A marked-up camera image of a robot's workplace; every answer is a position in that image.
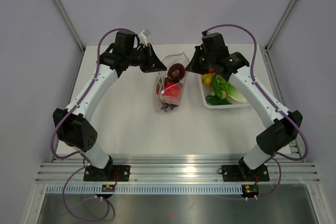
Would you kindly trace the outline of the dark red apple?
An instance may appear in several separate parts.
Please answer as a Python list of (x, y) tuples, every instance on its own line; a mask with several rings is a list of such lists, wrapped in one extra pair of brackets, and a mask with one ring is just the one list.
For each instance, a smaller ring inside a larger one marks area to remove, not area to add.
[(170, 66), (167, 76), (172, 81), (180, 81), (185, 75), (185, 67), (181, 63), (175, 63)]

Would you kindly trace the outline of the white plastic basket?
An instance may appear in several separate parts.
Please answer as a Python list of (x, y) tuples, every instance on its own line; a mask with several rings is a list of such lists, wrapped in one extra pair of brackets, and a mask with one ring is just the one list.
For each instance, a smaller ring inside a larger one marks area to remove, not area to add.
[(230, 68), (222, 68), (218, 71), (211, 65), (209, 56), (201, 49), (197, 48), (191, 62), (190, 71), (201, 74), (200, 85), (203, 91), (202, 99), (207, 108), (243, 108), (249, 106), (246, 98), (228, 82), (228, 76), (223, 73), (233, 73), (237, 67), (248, 66), (248, 61), (244, 56), (235, 52), (224, 54), (220, 57), (220, 63), (228, 63)]

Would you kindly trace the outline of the clear zip top bag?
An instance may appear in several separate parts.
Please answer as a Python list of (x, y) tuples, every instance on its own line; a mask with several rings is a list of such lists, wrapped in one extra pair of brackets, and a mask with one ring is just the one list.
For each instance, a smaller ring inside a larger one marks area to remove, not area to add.
[(166, 70), (160, 71), (155, 79), (155, 104), (162, 112), (176, 110), (182, 100), (188, 72), (186, 67), (190, 60), (185, 54), (165, 56), (162, 63)]

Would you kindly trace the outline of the purple grape bunch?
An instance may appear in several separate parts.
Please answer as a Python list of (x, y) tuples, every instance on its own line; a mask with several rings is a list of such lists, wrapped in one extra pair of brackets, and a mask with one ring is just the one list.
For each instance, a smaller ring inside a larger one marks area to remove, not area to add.
[(176, 104), (176, 103), (173, 103), (171, 101), (161, 101), (161, 106), (160, 106), (160, 109), (163, 111), (163, 112), (170, 112), (170, 111), (173, 111), (174, 109), (178, 108), (179, 105)]

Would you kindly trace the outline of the strawberry bunch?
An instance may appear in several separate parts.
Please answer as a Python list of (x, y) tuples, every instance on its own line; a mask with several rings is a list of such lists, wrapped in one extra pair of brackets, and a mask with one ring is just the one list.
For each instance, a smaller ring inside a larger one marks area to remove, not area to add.
[(156, 85), (156, 94), (164, 94), (165, 90), (173, 85), (175, 85), (175, 83), (169, 77), (160, 78)]

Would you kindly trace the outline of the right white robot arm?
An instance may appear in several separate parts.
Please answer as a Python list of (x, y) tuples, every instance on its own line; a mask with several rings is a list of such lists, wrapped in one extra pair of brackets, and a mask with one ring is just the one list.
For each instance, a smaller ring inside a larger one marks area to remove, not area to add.
[(281, 104), (252, 72), (248, 60), (239, 52), (229, 53), (222, 34), (204, 34), (202, 44), (196, 46), (186, 71), (205, 74), (213, 69), (232, 84), (260, 117), (265, 130), (257, 135), (256, 145), (238, 162), (239, 176), (250, 180), (266, 161), (298, 135), (302, 122), (299, 111), (291, 112)]

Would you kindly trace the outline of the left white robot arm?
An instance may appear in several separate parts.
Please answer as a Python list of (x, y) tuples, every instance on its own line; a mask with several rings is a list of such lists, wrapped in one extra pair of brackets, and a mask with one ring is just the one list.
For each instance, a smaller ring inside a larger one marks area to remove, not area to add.
[(166, 66), (157, 57), (147, 37), (148, 29), (136, 34), (125, 28), (114, 29), (115, 41), (105, 51), (97, 48), (96, 68), (76, 98), (64, 109), (53, 113), (55, 129), (50, 148), (55, 158), (55, 140), (72, 147), (89, 164), (85, 166), (84, 180), (89, 182), (116, 181), (118, 170), (113, 159), (97, 143), (98, 133), (91, 125), (92, 116), (107, 90), (129, 67), (139, 67), (143, 73), (160, 72)]

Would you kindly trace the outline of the small orange yellow fruit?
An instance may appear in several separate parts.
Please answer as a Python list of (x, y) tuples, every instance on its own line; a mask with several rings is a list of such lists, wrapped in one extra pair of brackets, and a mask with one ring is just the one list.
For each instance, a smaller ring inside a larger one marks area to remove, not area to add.
[(204, 74), (201, 77), (202, 84), (206, 87), (211, 87), (212, 86), (212, 77), (213, 77), (212, 73)]

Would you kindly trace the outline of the green pepper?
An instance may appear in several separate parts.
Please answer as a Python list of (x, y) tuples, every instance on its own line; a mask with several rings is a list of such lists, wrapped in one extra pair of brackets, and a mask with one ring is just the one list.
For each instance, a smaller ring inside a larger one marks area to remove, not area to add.
[(222, 93), (222, 90), (217, 83), (217, 75), (215, 73), (212, 76), (211, 84), (212, 84), (212, 88), (213, 88), (213, 91), (214, 91), (214, 96), (222, 99), (223, 98), (223, 93)]

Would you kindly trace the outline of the green cucumber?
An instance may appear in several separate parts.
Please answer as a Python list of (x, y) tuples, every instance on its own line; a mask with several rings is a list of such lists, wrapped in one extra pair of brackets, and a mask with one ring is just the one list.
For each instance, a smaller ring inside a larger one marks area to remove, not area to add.
[(226, 100), (222, 100), (220, 98), (217, 98), (213, 95), (207, 95), (205, 97), (205, 101), (207, 104), (212, 105), (212, 106), (218, 106), (218, 105), (231, 105), (231, 103), (229, 103)]

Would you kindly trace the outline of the white garlic bulb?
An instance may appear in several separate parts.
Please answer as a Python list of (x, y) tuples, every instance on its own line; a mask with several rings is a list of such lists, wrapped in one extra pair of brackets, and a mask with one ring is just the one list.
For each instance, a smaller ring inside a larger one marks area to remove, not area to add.
[(221, 99), (222, 99), (222, 100), (225, 99), (226, 96), (227, 96), (227, 94), (226, 94), (226, 92), (223, 90), (223, 91), (222, 91), (222, 95), (221, 95)]

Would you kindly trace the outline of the white bun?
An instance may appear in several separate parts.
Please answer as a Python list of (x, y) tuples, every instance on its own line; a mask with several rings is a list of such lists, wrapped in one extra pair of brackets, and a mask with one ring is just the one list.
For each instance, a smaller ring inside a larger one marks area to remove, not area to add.
[(225, 91), (227, 96), (224, 100), (231, 104), (247, 104), (247, 99), (222, 76), (217, 75), (217, 83), (221, 90)]

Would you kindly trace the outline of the left small circuit board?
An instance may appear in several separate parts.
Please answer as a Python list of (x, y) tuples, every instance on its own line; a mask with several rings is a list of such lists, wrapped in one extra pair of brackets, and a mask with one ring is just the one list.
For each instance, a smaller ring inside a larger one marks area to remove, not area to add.
[(103, 192), (114, 192), (115, 186), (114, 185), (102, 185), (102, 191)]

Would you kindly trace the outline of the small circuit board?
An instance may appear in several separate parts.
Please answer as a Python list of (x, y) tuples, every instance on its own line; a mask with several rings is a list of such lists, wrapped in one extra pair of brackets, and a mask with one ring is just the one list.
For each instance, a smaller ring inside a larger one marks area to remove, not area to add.
[(259, 186), (255, 185), (242, 185), (242, 192), (244, 197), (254, 197), (259, 194)]
[(114, 192), (115, 186), (114, 185), (102, 185), (102, 191), (103, 192)]

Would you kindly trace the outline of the right small circuit board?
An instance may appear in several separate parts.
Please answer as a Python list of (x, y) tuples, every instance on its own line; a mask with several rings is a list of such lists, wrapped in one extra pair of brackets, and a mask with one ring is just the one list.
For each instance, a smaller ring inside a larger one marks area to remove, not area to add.
[(259, 194), (259, 186), (255, 185), (242, 185), (242, 192), (244, 197), (254, 197)]

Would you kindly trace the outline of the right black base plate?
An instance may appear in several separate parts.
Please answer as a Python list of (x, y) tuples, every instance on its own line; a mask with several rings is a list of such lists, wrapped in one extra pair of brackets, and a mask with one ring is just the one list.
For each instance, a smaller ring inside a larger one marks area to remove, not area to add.
[(221, 174), (224, 182), (268, 182), (270, 177), (266, 165), (261, 165), (247, 175), (243, 175), (239, 171), (238, 165), (222, 165), (217, 169), (217, 173)]

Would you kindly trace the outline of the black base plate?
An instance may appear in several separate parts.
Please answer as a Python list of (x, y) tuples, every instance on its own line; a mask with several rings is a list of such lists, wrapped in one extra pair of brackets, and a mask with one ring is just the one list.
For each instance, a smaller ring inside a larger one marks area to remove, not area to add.
[(130, 176), (129, 165), (109, 165), (104, 169), (89, 166), (85, 169), (85, 182), (128, 182)]
[(270, 177), (266, 165), (261, 165), (247, 175), (243, 175), (239, 171), (238, 165), (222, 165), (217, 169), (217, 173), (221, 174), (224, 182), (268, 182)]

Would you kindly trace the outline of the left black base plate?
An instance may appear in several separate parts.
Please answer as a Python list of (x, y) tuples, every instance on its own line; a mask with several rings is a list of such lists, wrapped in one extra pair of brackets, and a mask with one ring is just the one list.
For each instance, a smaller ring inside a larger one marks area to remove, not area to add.
[(104, 169), (89, 166), (85, 169), (85, 182), (128, 182), (130, 176), (129, 165), (109, 165)]

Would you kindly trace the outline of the left aluminium frame post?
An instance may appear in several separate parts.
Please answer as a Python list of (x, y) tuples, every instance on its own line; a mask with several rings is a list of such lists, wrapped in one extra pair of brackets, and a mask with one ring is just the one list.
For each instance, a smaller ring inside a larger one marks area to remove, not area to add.
[(73, 40), (75, 41), (78, 49), (80, 50), (81, 54), (84, 55), (85, 53), (85, 45), (82, 42), (80, 36), (78, 35), (71, 19), (69, 18), (66, 9), (64, 8), (64, 5), (62, 4), (61, 0), (52, 0), (54, 6), (56, 7), (62, 21), (64, 22), (65, 26), (67, 27), (71, 37), (73, 38)]

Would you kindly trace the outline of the aluminium frame post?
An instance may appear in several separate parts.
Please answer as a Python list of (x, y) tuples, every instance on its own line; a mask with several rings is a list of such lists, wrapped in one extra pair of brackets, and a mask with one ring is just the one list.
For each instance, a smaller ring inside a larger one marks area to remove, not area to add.
[(64, 5), (62, 4), (61, 0), (52, 0), (54, 6), (56, 7), (62, 21), (64, 22), (65, 26), (67, 27), (71, 37), (73, 38), (73, 40), (75, 41), (78, 49), (80, 50), (81, 54), (84, 55), (85, 53), (85, 45), (82, 42), (80, 36), (78, 35), (71, 19), (69, 18), (66, 9), (64, 8)]
[(278, 37), (280, 36), (282, 30), (284, 29), (287, 21), (289, 20), (291, 14), (294, 12), (298, 2), (300, 0), (289, 0), (288, 4), (284, 12), (282, 13), (278, 23), (276, 24), (270, 38), (268, 39), (267, 43), (265, 44), (265, 51), (270, 53), (272, 47), (275, 45)]

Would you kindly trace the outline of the right aluminium frame post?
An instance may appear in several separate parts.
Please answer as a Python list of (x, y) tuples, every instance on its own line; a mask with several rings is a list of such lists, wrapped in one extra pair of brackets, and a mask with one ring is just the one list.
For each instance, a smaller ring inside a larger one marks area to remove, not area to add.
[(294, 12), (298, 2), (300, 0), (289, 0), (288, 4), (284, 12), (282, 13), (278, 23), (276, 24), (270, 38), (268, 39), (267, 43), (265, 44), (265, 51), (270, 53), (272, 47), (275, 45), (278, 37), (280, 36), (282, 30), (284, 29), (287, 21), (289, 20), (291, 14)]

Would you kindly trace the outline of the aluminium mounting rail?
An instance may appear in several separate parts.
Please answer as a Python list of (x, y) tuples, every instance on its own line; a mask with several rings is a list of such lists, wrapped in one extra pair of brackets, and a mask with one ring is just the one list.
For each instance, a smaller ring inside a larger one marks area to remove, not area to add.
[[(238, 158), (226, 155), (116, 155), (114, 164), (129, 165), (131, 184), (220, 184), (223, 179), (217, 170), (222, 165), (237, 164)], [(80, 158), (42, 163), (36, 183), (63, 183), (74, 174), (73, 183), (82, 182), (84, 172)], [(313, 163), (292, 162), (282, 157), (267, 163), (270, 182), (282, 176), (284, 184), (319, 184), (320, 176)]]

